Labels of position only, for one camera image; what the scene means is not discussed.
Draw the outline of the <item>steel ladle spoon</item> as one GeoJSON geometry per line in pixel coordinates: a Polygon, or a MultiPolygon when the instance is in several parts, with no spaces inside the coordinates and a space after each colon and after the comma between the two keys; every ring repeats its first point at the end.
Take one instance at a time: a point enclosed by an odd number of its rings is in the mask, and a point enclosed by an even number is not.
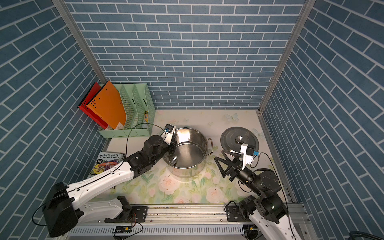
{"type": "Polygon", "coordinates": [[[178,156],[176,154],[170,154],[169,156],[169,163],[171,166],[176,166],[178,163],[178,156]]]}

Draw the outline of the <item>steel pot lid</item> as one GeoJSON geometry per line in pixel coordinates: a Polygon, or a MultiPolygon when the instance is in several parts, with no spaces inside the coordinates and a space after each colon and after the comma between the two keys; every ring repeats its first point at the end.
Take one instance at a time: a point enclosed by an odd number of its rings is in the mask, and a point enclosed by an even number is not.
{"type": "Polygon", "coordinates": [[[259,141],[252,131],[242,127],[231,127],[226,129],[220,137],[223,150],[233,153],[241,153],[241,146],[248,144],[254,147],[254,151],[259,151],[259,141]]]}

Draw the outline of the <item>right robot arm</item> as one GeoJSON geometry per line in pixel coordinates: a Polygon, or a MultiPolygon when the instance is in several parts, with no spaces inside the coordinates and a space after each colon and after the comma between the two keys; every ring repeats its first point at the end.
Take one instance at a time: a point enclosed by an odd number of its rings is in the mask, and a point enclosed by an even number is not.
{"type": "Polygon", "coordinates": [[[232,182],[238,179],[256,196],[248,196],[239,203],[241,216],[250,220],[267,240],[300,240],[287,203],[278,195],[282,190],[275,171],[267,168],[251,170],[243,167],[241,155],[222,151],[224,158],[215,157],[222,176],[232,182]]]}

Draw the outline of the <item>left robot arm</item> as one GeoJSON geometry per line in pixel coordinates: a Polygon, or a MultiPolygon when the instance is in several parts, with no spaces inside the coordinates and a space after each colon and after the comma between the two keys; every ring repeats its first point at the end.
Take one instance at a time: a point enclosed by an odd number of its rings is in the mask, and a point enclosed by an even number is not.
{"type": "Polygon", "coordinates": [[[148,172],[166,153],[174,153],[174,134],[153,135],[142,150],[126,157],[111,169],[86,180],[66,185],[53,185],[42,204],[42,212],[50,237],[59,237],[73,229],[88,212],[82,207],[89,200],[112,187],[148,172]]]}

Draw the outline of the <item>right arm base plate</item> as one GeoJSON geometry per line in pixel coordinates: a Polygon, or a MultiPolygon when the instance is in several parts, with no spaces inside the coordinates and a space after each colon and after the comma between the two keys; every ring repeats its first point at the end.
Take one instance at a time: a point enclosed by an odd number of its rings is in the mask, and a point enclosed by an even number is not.
{"type": "Polygon", "coordinates": [[[225,207],[225,213],[228,222],[248,222],[249,219],[242,215],[238,206],[229,205],[225,207]]]}

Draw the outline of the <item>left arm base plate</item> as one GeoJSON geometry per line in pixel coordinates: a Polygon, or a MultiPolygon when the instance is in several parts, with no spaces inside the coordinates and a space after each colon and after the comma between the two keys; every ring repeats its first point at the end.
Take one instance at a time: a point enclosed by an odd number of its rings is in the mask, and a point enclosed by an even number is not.
{"type": "Polygon", "coordinates": [[[144,223],[146,221],[148,207],[133,206],[123,209],[115,218],[106,218],[105,223],[144,223]]]}

